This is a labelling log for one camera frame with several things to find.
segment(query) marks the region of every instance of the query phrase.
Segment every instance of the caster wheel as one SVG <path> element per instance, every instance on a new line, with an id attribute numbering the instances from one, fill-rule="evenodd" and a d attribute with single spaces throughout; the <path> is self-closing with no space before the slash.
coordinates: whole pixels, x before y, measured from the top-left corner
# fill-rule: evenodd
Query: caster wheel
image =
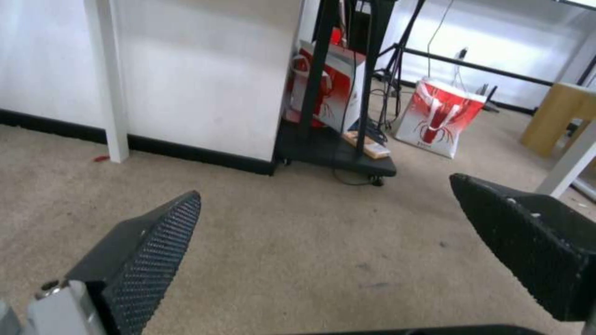
<path id="1" fill-rule="evenodd" d="M 383 177 L 381 177 L 381 176 L 370 175 L 370 176 L 368 176 L 368 180 L 370 181 L 371 185 L 376 186 L 376 187 L 381 187 L 381 186 L 385 185 L 385 182 L 383 181 Z"/>

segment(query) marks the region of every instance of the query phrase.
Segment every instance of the paper shopping bag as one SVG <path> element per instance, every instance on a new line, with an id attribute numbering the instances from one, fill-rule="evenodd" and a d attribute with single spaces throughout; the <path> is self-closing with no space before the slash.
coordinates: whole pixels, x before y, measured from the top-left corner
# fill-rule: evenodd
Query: paper shopping bag
<path id="1" fill-rule="evenodd" d="M 482 95 L 424 78 L 416 84 L 395 138 L 454 158 L 461 132 L 485 102 Z"/>
<path id="2" fill-rule="evenodd" d="M 312 54 L 315 49 L 312 43 L 304 41 L 300 41 L 300 46 L 299 54 L 293 58 L 293 63 L 297 65 L 293 65 L 294 81 L 290 97 L 290 108 L 285 114 L 286 119 L 299 119 Z M 329 46 L 315 104 L 315 120 L 341 133 L 346 132 L 358 120 L 362 100 L 365 59 L 363 55 L 354 54 L 353 51 L 340 46 Z"/>

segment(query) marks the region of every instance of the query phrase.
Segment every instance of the printed crab logo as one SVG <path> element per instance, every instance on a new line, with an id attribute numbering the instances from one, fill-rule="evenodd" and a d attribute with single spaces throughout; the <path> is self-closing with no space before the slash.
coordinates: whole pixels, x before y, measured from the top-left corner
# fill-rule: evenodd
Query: printed crab logo
<path id="1" fill-rule="evenodd" d="M 466 101 L 464 100 L 462 105 L 449 101 L 442 103 L 435 97 L 437 91 L 436 88 L 433 88 L 431 94 L 426 84 L 418 86 L 417 94 L 413 96 L 413 99 L 419 100 L 417 101 L 418 105 L 423 102 L 428 109 L 425 108 L 423 111 L 426 119 L 418 123 L 414 132 L 419 132 L 420 139 L 428 144 L 432 144 L 437 136 L 439 136 L 437 142 L 447 141 L 447 143 L 453 144 L 454 136 L 448 125 L 457 123 L 465 115 L 462 105 L 465 105 Z"/>

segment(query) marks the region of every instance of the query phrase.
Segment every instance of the white pillar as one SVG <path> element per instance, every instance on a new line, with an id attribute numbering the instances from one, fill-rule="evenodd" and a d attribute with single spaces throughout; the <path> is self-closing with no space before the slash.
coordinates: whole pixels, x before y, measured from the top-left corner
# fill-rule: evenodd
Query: white pillar
<path id="1" fill-rule="evenodd" d="M 536 193 L 560 197 L 595 155 L 596 120 L 593 120 L 536 189 Z"/>
<path id="2" fill-rule="evenodd" d="M 122 71 L 117 45 L 117 24 L 113 0 L 85 0 L 89 34 L 99 81 L 101 111 L 112 162 L 128 158 Z"/>

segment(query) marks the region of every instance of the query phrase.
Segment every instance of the beige carpet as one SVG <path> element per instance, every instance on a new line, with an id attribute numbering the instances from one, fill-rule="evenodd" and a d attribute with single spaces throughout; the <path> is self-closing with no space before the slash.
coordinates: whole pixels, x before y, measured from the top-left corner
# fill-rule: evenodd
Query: beige carpet
<path id="1" fill-rule="evenodd" d="M 494 323 L 579 334 L 483 245 L 448 183 L 464 172 L 534 189 L 552 162 L 518 144 L 528 120 L 482 113 L 455 160 L 391 140 L 398 176 L 382 188 L 345 186 L 301 163 L 273 177 L 140 152 L 93 163 L 105 146 L 0 126 L 0 296 L 23 317 L 38 285 L 114 224 L 196 189 L 200 223 L 145 334 Z M 563 200 L 596 219 L 579 194 Z"/>

